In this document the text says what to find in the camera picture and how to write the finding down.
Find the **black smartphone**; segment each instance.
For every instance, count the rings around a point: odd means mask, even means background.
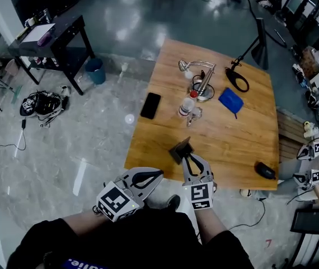
[[[160,99],[160,95],[149,92],[141,111],[141,117],[153,119]]]

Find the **red bottle cap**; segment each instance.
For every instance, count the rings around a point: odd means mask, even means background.
[[[191,93],[189,94],[189,96],[194,99],[194,98],[197,98],[198,97],[198,93],[197,91],[191,91]]]

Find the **black shoe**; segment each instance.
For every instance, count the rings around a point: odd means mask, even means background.
[[[181,198],[178,195],[174,194],[167,201],[167,208],[169,208],[173,212],[176,212],[176,210],[180,206],[180,203],[181,203]]]

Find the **trash can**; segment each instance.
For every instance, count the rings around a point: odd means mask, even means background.
[[[102,84],[106,80],[105,67],[101,59],[95,58],[88,61],[85,65],[85,71],[97,85]]]

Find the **black table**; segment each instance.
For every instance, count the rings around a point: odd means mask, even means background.
[[[85,22],[81,16],[60,16],[53,20],[55,25],[49,30],[51,39],[44,46],[40,47],[36,41],[21,42],[15,40],[9,47],[9,53],[14,56],[15,60],[22,66],[28,76],[38,85],[39,82],[29,71],[29,68],[45,68],[57,71],[63,71],[70,83],[80,95],[83,95],[82,90],[74,80],[75,75],[82,67],[87,57],[94,58],[95,55],[88,41],[85,32]],[[67,45],[78,34],[81,34],[85,47],[68,47]],[[58,62],[58,67],[51,59],[48,59],[46,64],[36,64],[35,61],[30,63],[29,68],[26,67],[21,60],[21,56],[55,58]]]

